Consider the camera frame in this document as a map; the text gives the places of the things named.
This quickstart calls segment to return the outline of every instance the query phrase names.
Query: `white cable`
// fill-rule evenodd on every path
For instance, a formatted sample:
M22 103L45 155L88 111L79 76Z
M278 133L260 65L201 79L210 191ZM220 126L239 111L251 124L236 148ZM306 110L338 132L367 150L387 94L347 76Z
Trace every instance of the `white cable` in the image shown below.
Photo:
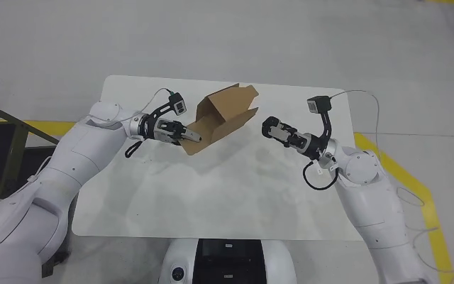
M414 204L413 202L407 201L407 200L405 200L404 198L400 197L400 195L399 195L399 188L400 188L401 190L405 190L405 191L408 192L409 194L415 196L415 198L417 198L417 199L421 202L421 204ZM426 205L426 203L425 203L418 195L414 194L413 192L411 192L410 190L406 189L405 187L397 187L397 189L396 189L396 195L397 195L397 197L398 197L400 200L402 200L403 202L406 202L406 203L408 203L408 204L410 204L410 205L417 206L417 207L423 207L424 205Z
M415 242L416 240L422 235L422 234L425 234L425 233L428 233L430 231L435 231L435 230L438 230L440 228L432 228L432 229L426 229L426 230L423 230L421 231L420 233L418 233L414 239L413 239L413 242L411 243L412 246L413 246L413 249L415 250L416 254L418 255L419 259L421 259L422 263L424 263L426 266L428 266L429 268L432 268L434 269L435 271L437 272L441 272L441 273L454 273L454 270L449 270L449 271L444 271L444 270L441 270L441 269L438 269L436 267L433 267L431 266L430 264L428 264L425 260L423 260L423 258L421 257L421 255L419 254L419 252L416 250L416 245L415 245Z
M139 113L141 113L142 111L144 111L144 110L148 107L148 105L151 104L151 102L154 100L154 98L156 97L157 93L161 92L161 91L164 90L164 89L165 89L166 91L170 92L169 89L167 89L167 88L160 88L160 89L159 89L158 91L156 91L156 93L151 97L150 101L148 101L148 103L143 107L143 109L141 109L140 111L137 111L137 112L134 113L132 116L129 116L129 117L126 118L126 119L121 119L121 120L107 120L107 119L100 119L99 117L94 116L94 115L91 115L91 114L89 114L88 116L89 116L89 117L94 117L95 119L99 119L100 121L112 122L112 123L115 123L115 122L122 122L122 121L125 121L125 120L128 120L128 119L132 119L134 116L136 116L136 115L138 115Z
M370 94L368 91L365 91L365 90L362 90L362 89L351 89L351 90L348 90L348 91L343 91L343 92L334 94L333 96L330 97L330 99L332 99L332 98L334 98L334 97L337 97L337 96L339 96L339 95L341 95L341 94L349 93L349 92L363 92L363 93L366 93L366 94L370 95L371 97L373 97L373 98L375 99L376 103L377 103L377 121L376 121L376 123L375 123L375 145L377 146L378 160L381 162L382 159L381 159L381 156L380 156L380 147L378 146L378 121L379 121L379 119L380 119L380 104L379 104L379 102L378 102L378 99L377 99L376 96L374 96L373 94ZM417 198L417 199L421 202L421 204L414 204L413 202L409 202L409 201L407 201L407 200L401 198L401 197L399 196L399 194L398 194L399 188L400 188L400 189L403 189L403 190L407 191L409 194L413 195L415 198ZM426 203L425 203L418 195L414 194L413 192L411 192L410 190L408 190L408 189L406 189L406 188L404 188L404 187L398 187L398 188L396 189L396 194L397 194L397 197L398 197L400 200L402 200L402 201L404 201L404 202L406 202L406 203L408 203L408 204L411 204L411 205L414 205L414 206L417 206L417 207L423 207L423 206L426 205ZM410 229L410 230L413 230L413 231L419 231L419 233L414 237L414 239L413 239L413 241L412 241L412 246L413 246L413 249L415 250L416 254L418 255L418 257L419 257L419 259L421 260L422 263L424 263L427 267L429 267L429 268L431 268L431 269L433 269L433 270L435 270L435 271L437 271L437 272L441 272L441 273L454 273L454 270L443 271L443 270L440 270L440 269L438 269L438 268L436 268L436 267L431 266L431 265L428 264L425 260L423 260L422 256L421 256L421 255L419 254L419 252L416 250L416 244L415 244L415 243L416 243L416 240L417 240L421 235L423 235L423 234L425 234L425 233L428 233L428 232L431 232L431 231L436 231L436 230L440 229L439 227L434 227L434 228L430 228L430 229L416 229L416 228L411 228L411 227L407 226L406 224L405 224L405 227L406 227L407 229ZM453 284L453 283L454 283L454 277L453 277L453 279L451 280L450 284Z
M375 103L377 104L377 120L375 122L375 145L377 146L378 160L381 162L382 156L380 155L380 147L378 146L378 121L380 120L380 103L378 102L378 99L376 96L374 96L373 94L370 94L368 91L365 91L363 89L350 89L348 91L343 91L343 92L334 94L333 96L330 97L330 99L337 97L341 94L347 94L349 92L363 92L375 99Z
M43 170L43 167L44 165L46 164L47 161L49 161L49 159L51 159L52 156L48 156L40 165L40 167L38 168L38 170L36 171L35 175L31 175L30 177L28 177L27 179L27 182L23 185L23 187L19 188L15 193L13 193L12 195L16 194L16 193L19 193L21 190L23 190L24 188L26 188L27 185L31 184L32 182L35 182L37 179L38 179L38 176L40 175L41 173L41 170Z
M41 170L43 170L44 164L45 164L48 160L50 160L51 158L52 158L52 156L50 155L50 156L48 156L48 157L44 160L44 162L41 163L41 165L40 165L40 167L38 168L38 170L36 171L36 174L35 174L35 175L39 175L39 174L41 173Z

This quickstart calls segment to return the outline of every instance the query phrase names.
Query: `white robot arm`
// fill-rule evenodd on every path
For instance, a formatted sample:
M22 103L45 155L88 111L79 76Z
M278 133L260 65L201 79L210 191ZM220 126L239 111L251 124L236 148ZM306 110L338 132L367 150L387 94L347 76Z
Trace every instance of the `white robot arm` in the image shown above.
M389 181L377 156L372 151L342 147L331 139L329 97L311 98L308 105L311 112L322 117L325 129L320 137L301 134L272 116L263 122L262 134L285 147L295 148L312 160L303 170L310 187L326 190L335 185L345 213L369 248L380 284L432 283L406 234L404 211L396 187ZM307 180L306 169L314 160L331 171L333 182L330 185L317 188Z
M0 283L39 283L41 264L60 247L67 233L68 209L81 186L103 170L125 140L155 139L179 145L200 136L178 121L160 119L186 111L178 93L151 114L97 102L90 115L63 136L47 166L10 197L0 201ZM136 143L125 155L140 145Z

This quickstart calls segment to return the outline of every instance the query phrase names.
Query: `white table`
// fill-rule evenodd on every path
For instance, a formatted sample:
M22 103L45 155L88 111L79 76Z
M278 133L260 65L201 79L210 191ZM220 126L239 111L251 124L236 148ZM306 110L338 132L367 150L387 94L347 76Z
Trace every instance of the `white table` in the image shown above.
M156 89L180 92L188 111L168 119L189 124L204 96L234 82L110 76L101 99L124 109L141 109ZM146 141L131 158L122 151L80 191L72 230L82 236L217 239L361 240L348 221L334 188L312 190L301 169L309 159L261 134L269 116L320 135L318 114L306 100L339 89L252 84L259 92L257 114L241 129L193 156L180 147ZM146 111L167 101L159 94ZM333 137L354 146L346 96L333 100ZM328 173L309 168L316 185Z

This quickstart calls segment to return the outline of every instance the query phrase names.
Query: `yellow line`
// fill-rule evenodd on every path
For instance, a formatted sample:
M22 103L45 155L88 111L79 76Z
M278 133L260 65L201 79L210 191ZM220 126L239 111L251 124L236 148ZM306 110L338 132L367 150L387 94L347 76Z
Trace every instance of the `yellow line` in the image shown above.
M454 0L427 0L429 2L436 2L436 3L448 3L448 4L454 4Z
M360 133L355 133L355 143L358 148L363 150L373 150L377 153L377 147L373 142ZM440 229L428 233L428 238L432 247L432 254L435 260L436 268L443 271L452 270L449 259L448 245L446 244L440 221L432 200L431 191L419 182L414 176L408 173L402 166L392 160L386 153L380 151L383 168L390 173L396 180L400 181L403 186L418 195L426 204L421 208L426 228L438 227ZM450 284L454 273L438 273L441 284Z
M51 136L63 136L75 125L75 122L71 121L25 120L24 122Z

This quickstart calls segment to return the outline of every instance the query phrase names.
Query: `open cardboard box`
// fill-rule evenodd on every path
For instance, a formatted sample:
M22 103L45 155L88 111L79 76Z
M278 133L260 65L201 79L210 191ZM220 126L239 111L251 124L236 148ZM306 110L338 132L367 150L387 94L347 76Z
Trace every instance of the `open cardboard box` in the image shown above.
M201 136L201 141L180 141L186 153L194 155L243 126L258 110L249 109L256 96L252 85L235 84L204 97L197 105L196 121L187 126Z

